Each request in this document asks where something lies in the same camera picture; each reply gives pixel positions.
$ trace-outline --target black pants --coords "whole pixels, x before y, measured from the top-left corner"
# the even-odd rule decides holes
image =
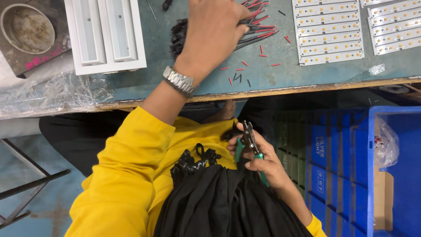
[[[250,98],[238,120],[251,122],[253,128],[274,145],[275,108],[275,97]],[[40,130],[56,151],[88,177],[92,174],[92,166],[99,162],[97,155],[105,148],[106,139],[115,135],[128,114],[114,110],[47,116],[40,119]]]

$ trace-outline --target pliers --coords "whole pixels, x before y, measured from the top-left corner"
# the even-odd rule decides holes
[[[244,128],[244,133],[242,137],[239,137],[237,139],[237,146],[235,147],[235,162],[240,161],[242,150],[245,147],[249,147],[253,153],[254,153],[254,159],[262,159],[263,160],[263,154],[259,152],[256,146],[256,142],[254,139],[253,134],[253,126],[249,122],[247,124],[246,121],[243,121],[242,126]],[[262,179],[263,184],[266,185],[266,187],[269,187],[269,183],[267,182],[266,175],[260,171],[260,177]]]

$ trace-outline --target clear plastic bag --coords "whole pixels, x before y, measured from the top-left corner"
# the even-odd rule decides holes
[[[386,168],[397,163],[399,138],[387,123],[376,116],[374,136],[374,165]]]

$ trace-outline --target metal watch band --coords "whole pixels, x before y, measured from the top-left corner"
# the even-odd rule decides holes
[[[193,78],[178,74],[170,66],[165,69],[163,76],[168,84],[188,98],[191,98],[198,88],[193,86]]]

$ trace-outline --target plastic wrap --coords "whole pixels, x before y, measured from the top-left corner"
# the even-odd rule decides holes
[[[376,116],[374,137],[374,165],[386,168],[397,163],[399,138],[387,123]]]
[[[71,52],[26,76],[0,89],[0,119],[94,112],[97,103],[113,98],[105,75],[76,76]]]

